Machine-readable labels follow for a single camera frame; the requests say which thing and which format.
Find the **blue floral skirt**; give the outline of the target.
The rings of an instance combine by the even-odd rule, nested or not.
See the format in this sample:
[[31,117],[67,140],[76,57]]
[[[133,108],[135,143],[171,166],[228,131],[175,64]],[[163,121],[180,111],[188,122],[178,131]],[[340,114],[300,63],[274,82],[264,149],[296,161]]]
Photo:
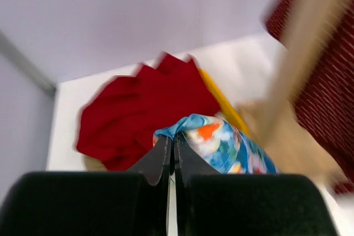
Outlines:
[[174,138],[182,133],[190,147],[222,174],[277,174],[266,152],[242,131],[219,117],[191,114],[170,127],[158,129],[154,137]]

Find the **plain red skirt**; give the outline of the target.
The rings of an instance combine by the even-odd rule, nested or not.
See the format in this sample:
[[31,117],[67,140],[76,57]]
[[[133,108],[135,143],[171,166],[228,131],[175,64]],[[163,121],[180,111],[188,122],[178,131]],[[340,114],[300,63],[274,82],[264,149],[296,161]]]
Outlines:
[[143,64],[134,76],[113,78],[85,106],[76,149],[107,170],[123,171],[153,147],[156,130],[220,110],[193,58],[164,54],[157,67]]

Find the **tan khaki skirt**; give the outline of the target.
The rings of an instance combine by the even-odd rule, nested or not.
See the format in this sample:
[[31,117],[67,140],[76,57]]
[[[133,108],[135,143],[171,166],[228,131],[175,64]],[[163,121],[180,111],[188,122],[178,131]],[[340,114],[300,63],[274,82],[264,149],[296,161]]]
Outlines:
[[85,168],[88,171],[100,171],[100,172],[107,171],[106,167],[104,166],[104,164],[101,161],[99,161],[95,158],[89,157],[87,155],[83,156],[83,163],[84,163]]

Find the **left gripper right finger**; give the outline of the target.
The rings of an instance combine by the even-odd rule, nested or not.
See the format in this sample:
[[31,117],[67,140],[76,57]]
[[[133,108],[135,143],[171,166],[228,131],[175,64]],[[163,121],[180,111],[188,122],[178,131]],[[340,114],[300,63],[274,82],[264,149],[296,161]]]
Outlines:
[[338,235],[320,190],[292,174],[221,174],[173,141],[179,235]]

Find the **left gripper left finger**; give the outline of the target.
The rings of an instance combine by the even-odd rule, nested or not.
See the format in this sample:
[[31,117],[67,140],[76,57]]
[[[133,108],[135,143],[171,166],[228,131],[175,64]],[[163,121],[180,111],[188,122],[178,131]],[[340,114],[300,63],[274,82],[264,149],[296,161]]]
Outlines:
[[167,235],[171,140],[126,171],[29,172],[1,206],[2,235]]

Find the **red polka dot skirt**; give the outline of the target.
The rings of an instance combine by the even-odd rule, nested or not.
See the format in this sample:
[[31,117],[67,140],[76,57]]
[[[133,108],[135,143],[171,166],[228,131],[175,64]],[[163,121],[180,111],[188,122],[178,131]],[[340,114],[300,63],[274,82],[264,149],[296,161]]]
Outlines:
[[339,22],[294,103],[299,124],[335,159],[346,181],[338,195],[353,192],[353,4]]

